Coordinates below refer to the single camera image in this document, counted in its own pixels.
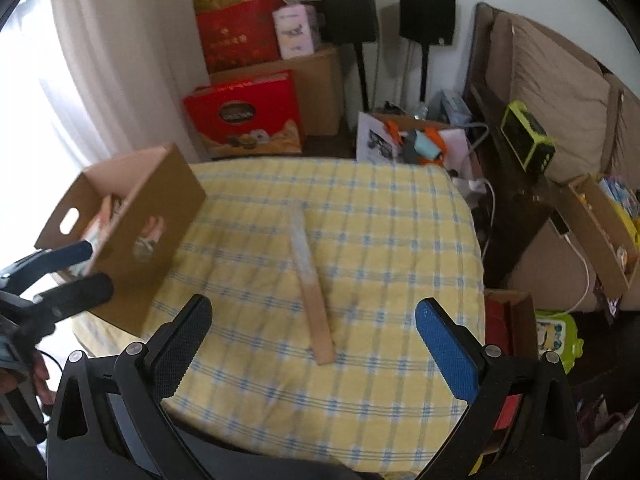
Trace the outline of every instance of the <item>white box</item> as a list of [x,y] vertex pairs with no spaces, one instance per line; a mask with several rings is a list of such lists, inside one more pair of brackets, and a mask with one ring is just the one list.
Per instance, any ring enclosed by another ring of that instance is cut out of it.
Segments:
[[282,59],[308,56],[320,47],[316,9],[310,5],[290,5],[273,12]]

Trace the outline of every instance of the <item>screw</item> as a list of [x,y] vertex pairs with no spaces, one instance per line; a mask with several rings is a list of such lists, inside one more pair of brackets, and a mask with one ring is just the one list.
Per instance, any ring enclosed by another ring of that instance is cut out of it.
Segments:
[[82,359],[82,351],[81,350],[74,350],[73,352],[71,352],[71,354],[69,354],[69,360],[72,363],[77,363],[80,359]]
[[557,364],[558,361],[560,360],[560,356],[555,352],[547,352],[546,360],[549,361],[551,364]]
[[489,357],[493,357],[493,358],[497,358],[502,355],[502,350],[500,350],[500,347],[496,345],[487,345],[487,347],[484,349],[484,352]]
[[135,343],[131,343],[127,346],[127,354],[129,355],[138,355],[140,352],[142,352],[141,342],[136,341]]

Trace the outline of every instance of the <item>human hand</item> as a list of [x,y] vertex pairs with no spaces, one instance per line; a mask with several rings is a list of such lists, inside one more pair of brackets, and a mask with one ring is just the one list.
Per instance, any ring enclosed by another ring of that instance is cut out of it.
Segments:
[[[52,405],[55,400],[55,395],[47,386],[47,379],[49,379],[49,371],[44,364],[42,354],[37,350],[33,353],[33,385],[36,389],[36,395],[40,398],[43,404]],[[0,395],[12,392],[18,387],[18,380],[9,370],[0,368]],[[0,422],[8,423],[8,417],[4,411],[0,408]]]

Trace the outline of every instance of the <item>brown sofa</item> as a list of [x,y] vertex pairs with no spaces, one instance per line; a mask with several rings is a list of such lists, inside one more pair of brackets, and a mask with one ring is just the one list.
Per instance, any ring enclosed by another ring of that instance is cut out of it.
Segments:
[[[521,99],[557,145],[546,175],[557,183],[611,173],[640,189],[640,100],[604,65],[561,34],[523,16],[480,3],[465,100],[478,113],[473,86],[502,102]],[[570,235],[577,249],[578,241]],[[589,264],[590,291],[595,273]],[[504,283],[533,293],[537,308],[566,310],[585,287],[581,261],[548,221]],[[596,308],[590,292],[578,310]],[[640,310],[640,279],[622,308]]]

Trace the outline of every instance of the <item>wooden stick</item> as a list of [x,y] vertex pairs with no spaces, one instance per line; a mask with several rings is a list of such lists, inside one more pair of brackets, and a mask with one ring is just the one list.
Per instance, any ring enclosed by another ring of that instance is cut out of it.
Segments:
[[291,204],[289,234],[293,262],[300,280],[302,303],[305,307],[314,359],[319,365],[333,363],[335,362],[334,342],[331,339],[329,320],[326,315],[316,264],[306,240],[305,215],[300,202]]

